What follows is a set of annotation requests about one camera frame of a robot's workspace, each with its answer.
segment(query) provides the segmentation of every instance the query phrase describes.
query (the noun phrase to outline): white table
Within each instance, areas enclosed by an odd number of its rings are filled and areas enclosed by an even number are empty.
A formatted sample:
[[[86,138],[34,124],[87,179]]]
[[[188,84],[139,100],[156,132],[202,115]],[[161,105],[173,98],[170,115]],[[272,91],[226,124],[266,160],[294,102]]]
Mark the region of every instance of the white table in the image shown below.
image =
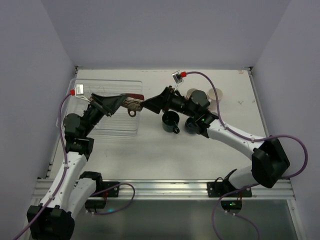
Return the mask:
[[[139,80],[146,99],[159,95],[166,86],[174,85],[171,73],[178,69],[105,70],[80,69],[78,79]],[[220,103],[225,122],[257,136],[265,129],[249,74],[246,70],[198,70],[207,74],[223,91]],[[207,92],[211,85],[200,75],[189,75],[179,88],[182,94],[197,88]],[[126,180],[204,180],[224,177],[231,170],[251,164],[250,160],[229,146],[201,135],[184,132],[186,116],[180,114],[180,133],[162,129],[162,113],[147,109],[140,114],[135,137],[112,137],[96,140],[83,171],[102,173],[104,179]],[[54,178],[63,159],[59,143],[50,178]]]

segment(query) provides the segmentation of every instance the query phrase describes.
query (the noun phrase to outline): gray wall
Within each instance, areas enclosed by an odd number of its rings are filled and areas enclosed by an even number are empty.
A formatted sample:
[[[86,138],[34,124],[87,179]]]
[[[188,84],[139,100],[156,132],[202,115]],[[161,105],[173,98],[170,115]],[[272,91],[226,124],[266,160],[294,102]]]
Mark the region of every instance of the gray wall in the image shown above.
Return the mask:
[[[254,67],[254,79],[270,133],[295,135],[308,148],[307,169],[292,179],[308,240],[320,236],[319,69],[320,1],[292,0]],[[302,149],[284,142],[296,170]]]
[[[58,107],[74,67],[39,0],[0,7],[0,239],[23,227],[48,167]]]
[[[253,66],[290,0],[42,0],[75,65]]]

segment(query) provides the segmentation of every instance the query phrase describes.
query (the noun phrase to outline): cup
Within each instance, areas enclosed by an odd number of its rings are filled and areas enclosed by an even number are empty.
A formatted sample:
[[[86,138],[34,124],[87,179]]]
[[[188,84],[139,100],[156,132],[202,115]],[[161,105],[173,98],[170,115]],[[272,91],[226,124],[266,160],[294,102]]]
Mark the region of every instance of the cup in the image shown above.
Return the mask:
[[[217,101],[220,103],[222,96],[223,96],[223,92],[219,88],[215,88],[215,89],[216,89],[216,93],[217,93],[217,98],[216,98],[215,91],[213,88],[210,88],[210,90],[206,94],[206,96],[210,102],[210,106],[208,108],[209,110],[217,109]]]
[[[192,117],[189,117],[184,123],[184,130],[188,134],[196,134],[196,124]]]
[[[196,91],[196,90],[198,90],[198,89],[196,89],[196,88],[190,88],[190,89],[186,92],[185,98],[188,100],[188,99],[190,98],[191,94],[192,94],[194,91]]]
[[[162,127],[168,133],[180,133],[178,127],[180,117],[174,111],[167,111],[162,115]]]

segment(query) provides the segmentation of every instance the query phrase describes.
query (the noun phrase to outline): mug handle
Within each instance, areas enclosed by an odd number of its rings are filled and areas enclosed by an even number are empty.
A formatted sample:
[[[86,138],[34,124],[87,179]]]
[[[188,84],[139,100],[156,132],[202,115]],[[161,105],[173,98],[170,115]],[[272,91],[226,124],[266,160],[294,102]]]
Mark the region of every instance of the mug handle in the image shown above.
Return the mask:
[[[178,127],[177,125],[174,125],[174,126],[173,126],[173,132],[174,132],[175,134],[180,133],[180,129],[179,129],[179,127]]]

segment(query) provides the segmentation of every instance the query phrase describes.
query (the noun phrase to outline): metal frame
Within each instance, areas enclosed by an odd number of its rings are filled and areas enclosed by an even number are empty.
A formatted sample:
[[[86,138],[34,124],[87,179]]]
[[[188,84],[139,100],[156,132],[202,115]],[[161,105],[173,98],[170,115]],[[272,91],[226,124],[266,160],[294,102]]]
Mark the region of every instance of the metal frame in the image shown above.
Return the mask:
[[[250,78],[251,86],[258,106],[262,125],[266,136],[269,135],[266,120],[261,109],[261,104],[257,95],[253,75],[250,68],[246,68]],[[76,68],[75,78],[77,77],[78,68]],[[56,142],[50,158],[50,163],[47,172],[47,179],[38,179],[30,204],[37,205],[49,190],[53,179],[50,176],[51,167],[56,155],[56,150],[59,144],[59,136],[56,137]],[[218,198],[209,198],[207,192],[207,182],[213,182],[214,179],[209,180],[113,180],[105,179],[104,181],[118,181],[131,183],[136,189],[135,200],[217,200]],[[132,190],[128,186],[121,186],[119,189],[117,200],[129,200],[132,197]],[[252,188],[252,197],[246,198],[248,201],[255,200],[287,200],[288,208],[292,218],[292,222],[299,240],[306,240],[306,233],[302,225],[302,221],[298,214],[297,204],[295,200],[294,191],[290,180],[279,180],[273,188],[268,189],[263,186],[256,186]],[[24,234],[24,239],[30,239],[30,230]]]

